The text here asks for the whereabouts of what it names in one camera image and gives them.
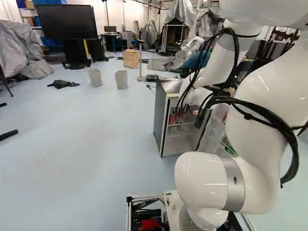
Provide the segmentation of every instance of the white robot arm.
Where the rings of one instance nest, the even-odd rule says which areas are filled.
[[[220,0],[220,8],[227,18],[224,26],[242,35],[239,60],[260,32],[258,25],[308,29],[308,2],[304,0],[292,4],[275,0]],[[207,66],[193,85],[196,89],[190,90],[186,103],[200,105],[210,93],[200,87],[227,79],[234,62],[230,40],[229,35],[218,38]],[[290,51],[249,74],[235,98],[271,110],[290,127],[305,124],[308,120],[308,79],[304,76],[308,72],[307,60],[308,32],[302,31]],[[189,83],[189,78],[185,79],[180,93]],[[241,109],[266,121],[252,110]],[[263,214],[278,201],[280,159],[286,139],[275,128],[244,119],[233,107],[228,111],[226,134],[238,157],[223,159],[214,154],[189,152],[181,155],[175,166],[178,193],[191,220],[203,230],[218,228],[228,211]]]
[[[186,60],[189,59],[192,53],[195,53],[199,50],[200,46],[204,43],[204,39],[196,36],[192,40],[190,40],[185,46],[180,48],[181,51],[186,51],[187,56]]]

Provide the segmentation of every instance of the black cable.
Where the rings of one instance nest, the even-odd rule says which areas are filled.
[[[183,102],[184,102],[184,100],[185,100],[185,97],[186,97],[186,95],[188,94],[189,90],[191,89],[191,87],[193,86],[193,84],[195,83],[195,81],[196,81],[196,79],[197,79],[197,76],[198,76],[198,74],[199,74],[199,72],[200,72],[200,67],[202,66],[201,64],[202,64],[202,62],[204,61],[204,59],[205,59],[205,57],[206,57],[206,55],[207,55],[207,53],[208,53],[208,50],[209,50],[209,47],[210,47],[211,43],[214,41],[214,39],[215,39],[218,35],[220,35],[220,34],[222,34],[222,33],[223,33],[223,31],[219,31],[217,34],[215,34],[214,36],[212,36],[208,41],[205,41],[205,42],[204,42],[204,46],[202,47],[202,49],[201,49],[201,51],[200,51],[200,54],[199,54],[199,57],[198,57],[198,68],[197,68],[197,70],[195,71],[195,73],[194,73],[194,75],[193,75],[193,79],[190,81],[189,85],[187,86],[187,88],[185,89],[184,93],[181,95],[181,97],[180,97],[180,99],[179,99],[179,101],[178,101],[178,103],[177,103],[177,106],[176,106],[176,108],[175,108],[175,113],[176,113],[176,115],[178,115],[178,113],[179,113],[178,107],[179,107],[179,104],[180,104],[180,103],[181,103],[181,110],[183,109]],[[203,51],[204,51],[204,49],[205,49],[206,47],[207,47],[207,49],[206,49],[205,55],[203,56],[202,62],[201,62],[202,53],[203,53]]]
[[[208,115],[208,118],[207,118],[207,120],[206,120],[206,122],[205,122],[205,125],[204,125],[203,129],[202,129],[202,132],[201,132],[201,134],[200,134],[200,137],[199,137],[199,140],[198,140],[198,143],[197,143],[197,146],[196,146],[196,151],[199,149],[200,142],[201,142],[202,137],[203,137],[203,135],[204,135],[204,133],[205,133],[206,125],[207,125],[208,121],[210,120],[211,113],[212,113],[212,110],[209,110],[209,115]]]
[[[211,106],[218,103],[228,103],[232,104],[233,106],[234,104],[245,106],[246,108],[249,108],[250,110],[266,118],[269,123],[272,124],[271,127],[277,129],[282,134],[282,136],[290,144],[293,155],[289,169],[287,170],[286,174],[281,178],[281,185],[291,181],[296,176],[299,168],[298,144],[295,134],[292,132],[291,128],[285,123],[285,121],[267,108],[264,108],[254,103],[225,96],[212,97],[205,105],[205,109],[209,109]]]
[[[184,93],[181,95],[178,103],[177,103],[177,106],[176,106],[176,114],[178,114],[178,107],[179,107],[179,104],[180,104],[180,108],[181,110],[183,109],[183,102],[189,92],[189,90],[193,87],[196,79],[197,79],[197,76],[201,70],[201,67],[202,67],[202,63],[204,62],[204,59],[206,58],[207,56],[207,53],[209,51],[209,48],[211,46],[211,43],[215,40],[215,38],[218,36],[218,35],[221,35],[221,34],[229,34],[232,36],[233,38],[233,42],[234,42],[234,63],[233,63],[233,68],[231,70],[231,73],[229,74],[227,80],[225,81],[225,83],[223,84],[224,87],[229,87],[235,77],[235,73],[236,73],[236,68],[237,68],[237,62],[238,62],[238,57],[239,57],[239,43],[238,43],[238,38],[235,34],[235,32],[229,28],[229,27],[226,27],[226,28],[223,28],[222,30],[220,30],[217,34],[215,34],[214,36],[212,36],[208,41],[205,41],[204,42],[204,46],[202,47],[201,51],[200,51],[200,54],[199,54],[199,57],[198,57],[198,68],[197,70],[195,71],[194,73],[194,76],[193,76],[193,79],[190,81],[189,85],[187,86],[187,88],[185,89]],[[206,49],[206,52],[204,54],[204,56],[202,57],[202,54],[203,54],[203,51],[205,49],[205,47],[207,47]]]

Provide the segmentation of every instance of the tv stand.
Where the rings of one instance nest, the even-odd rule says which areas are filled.
[[[67,39],[62,41],[66,61],[63,62],[64,68],[68,64],[70,69],[81,69],[89,67],[91,60],[88,60],[83,39]]]

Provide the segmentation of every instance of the white plastic cover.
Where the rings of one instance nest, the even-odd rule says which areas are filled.
[[[145,41],[149,47],[155,42],[158,32],[154,20],[149,20],[141,29],[141,40]]]
[[[189,30],[193,33],[192,35],[188,35],[188,40],[190,40],[190,37],[195,37],[193,27],[196,20],[196,13],[193,11],[192,6],[190,0],[174,0],[164,22],[164,24],[166,24],[171,22],[172,19],[177,18],[180,22],[187,25]]]
[[[212,9],[202,14],[196,23],[196,35],[199,37],[210,37],[222,29],[224,18]]]
[[[6,78],[21,73],[41,79],[52,72],[28,23],[0,20],[0,66]]]

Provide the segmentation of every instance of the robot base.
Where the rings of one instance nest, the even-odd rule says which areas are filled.
[[[190,220],[178,191],[165,192],[164,201],[166,202],[167,218],[171,231],[203,231]]]
[[[164,193],[166,212],[171,231],[213,231],[223,225],[228,212],[219,209],[202,209],[199,212],[187,210],[178,191]]]
[[[162,229],[163,231],[202,231],[197,227],[190,219],[186,208],[183,205],[181,198],[176,190],[168,191],[164,194],[149,195],[149,196],[129,196],[127,197],[126,206],[126,231],[138,230],[135,224],[133,214],[137,211],[135,208],[139,207],[141,203],[148,203],[153,205],[146,208],[161,208],[162,222],[168,225],[168,229]],[[217,231],[254,231],[254,227],[251,225],[249,219],[240,213],[229,212],[228,221],[218,228]]]

